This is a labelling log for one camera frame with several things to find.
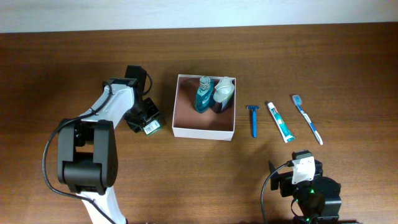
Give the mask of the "green white soap box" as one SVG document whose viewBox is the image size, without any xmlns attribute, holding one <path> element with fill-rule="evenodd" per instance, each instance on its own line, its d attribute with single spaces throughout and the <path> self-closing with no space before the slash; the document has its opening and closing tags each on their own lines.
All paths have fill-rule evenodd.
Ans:
<svg viewBox="0 0 398 224">
<path fill-rule="evenodd" d="M 147 136 L 150 136 L 161 129 L 162 129 L 162 125 L 158 119 L 151 121 L 149 124 L 147 124 L 146 126 L 143 127 L 143 131 L 145 132 L 145 134 Z"/>
</svg>

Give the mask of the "white teal toothpaste tube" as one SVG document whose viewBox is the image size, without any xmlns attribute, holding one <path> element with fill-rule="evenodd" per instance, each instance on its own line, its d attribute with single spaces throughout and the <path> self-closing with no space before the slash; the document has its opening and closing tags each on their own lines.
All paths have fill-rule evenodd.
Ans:
<svg viewBox="0 0 398 224">
<path fill-rule="evenodd" d="M 267 104 L 268 109 L 273 117 L 279 132 L 282 136 L 282 139 L 285 143 L 291 142 L 295 139 L 295 136 L 292 134 L 290 129 L 287 127 L 286 123 L 284 122 L 283 118 L 281 117 L 280 113 L 278 112 L 277 108 L 274 106 L 272 102 Z"/>
</svg>

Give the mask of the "teal mouthwash bottle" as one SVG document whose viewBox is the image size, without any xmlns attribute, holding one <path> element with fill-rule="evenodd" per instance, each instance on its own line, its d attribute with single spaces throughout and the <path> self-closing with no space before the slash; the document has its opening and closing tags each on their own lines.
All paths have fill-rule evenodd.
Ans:
<svg viewBox="0 0 398 224">
<path fill-rule="evenodd" d="M 199 87 L 195 97 L 195 109 L 199 113 L 204 113 L 211 104 L 214 81 L 208 76 L 202 76 L 199 80 Z"/>
</svg>

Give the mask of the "blue white toothbrush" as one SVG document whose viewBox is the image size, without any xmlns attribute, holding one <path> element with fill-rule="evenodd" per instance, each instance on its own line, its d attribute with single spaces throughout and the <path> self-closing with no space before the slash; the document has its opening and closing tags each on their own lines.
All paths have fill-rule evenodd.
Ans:
<svg viewBox="0 0 398 224">
<path fill-rule="evenodd" d="M 319 132 L 317 131 L 316 127 L 313 125 L 312 120 L 310 119 L 309 115 L 306 114 L 306 112 L 304 112 L 304 110 L 302 109 L 302 99 L 301 99 L 301 97 L 299 95 L 293 95 L 292 96 L 292 100 L 294 102 L 294 105 L 299 110 L 300 114 L 304 117 L 305 121 L 310 126 L 310 129 L 312 130 L 312 132 L 313 132 L 316 140 L 318 141 L 318 143 L 320 145 L 323 145 L 323 140 L 322 140 Z"/>
</svg>

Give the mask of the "blue disposable razor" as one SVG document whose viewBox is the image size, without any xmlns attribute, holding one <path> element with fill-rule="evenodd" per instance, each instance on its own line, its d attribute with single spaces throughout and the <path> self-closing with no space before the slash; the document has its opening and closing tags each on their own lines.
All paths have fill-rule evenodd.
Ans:
<svg viewBox="0 0 398 224">
<path fill-rule="evenodd" d="M 257 105 L 248 105 L 246 108 L 251 111 L 252 136 L 253 138 L 257 138 L 257 110 L 260 107 Z"/>
</svg>

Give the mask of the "clear pump soap bottle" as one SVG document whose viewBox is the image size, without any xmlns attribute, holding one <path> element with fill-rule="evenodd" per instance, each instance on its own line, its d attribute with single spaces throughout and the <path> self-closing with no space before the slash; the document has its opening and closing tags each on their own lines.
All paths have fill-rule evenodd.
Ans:
<svg viewBox="0 0 398 224">
<path fill-rule="evenodd" d="M 212 110 L 215 113 L 222 113 L 228 108 L 231 97 L 234 93 L 234 89 L 235 86 L 230 77 L 223 77 L 218 82 L 218 84 L 215 86 L 215 92 L 213 94 Z"/>
</svg>

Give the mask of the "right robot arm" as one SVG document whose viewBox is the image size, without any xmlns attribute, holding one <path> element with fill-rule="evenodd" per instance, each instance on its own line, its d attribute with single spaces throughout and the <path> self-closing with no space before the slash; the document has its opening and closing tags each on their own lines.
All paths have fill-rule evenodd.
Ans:
<svg viewBox="0 0 398 224">
<path fill-rule="evenodd" d="M 294 223 L 337 223 L 341 208 L 341 184 L 323 175 L 323 164 L 308 150 L 292 153 L 292 159 L 279 167 L 269 163 L 266 182 L 281 197 L 292 197 L 302 212 Z"/>
</svg>

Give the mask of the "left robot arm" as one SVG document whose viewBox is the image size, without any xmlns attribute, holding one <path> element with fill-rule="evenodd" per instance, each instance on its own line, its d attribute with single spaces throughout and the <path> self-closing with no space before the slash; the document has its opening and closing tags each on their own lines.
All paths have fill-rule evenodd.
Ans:
<svg viewBox="0 0 398 224">
<path fill-rule="evenodd" d="M 159 110 L 146 97 L 152 79 L 138 65 L 127 66 L 125 76 L 110 78 L 94 105 L 77 118 L 64 119 L 58 134 L 58 181 L 83 201 L 93 223 L 127 223 L 114 183 L 118 154 L 114 130 L 120 121 L 150 136 L 161 129 Z"/>
</svg>

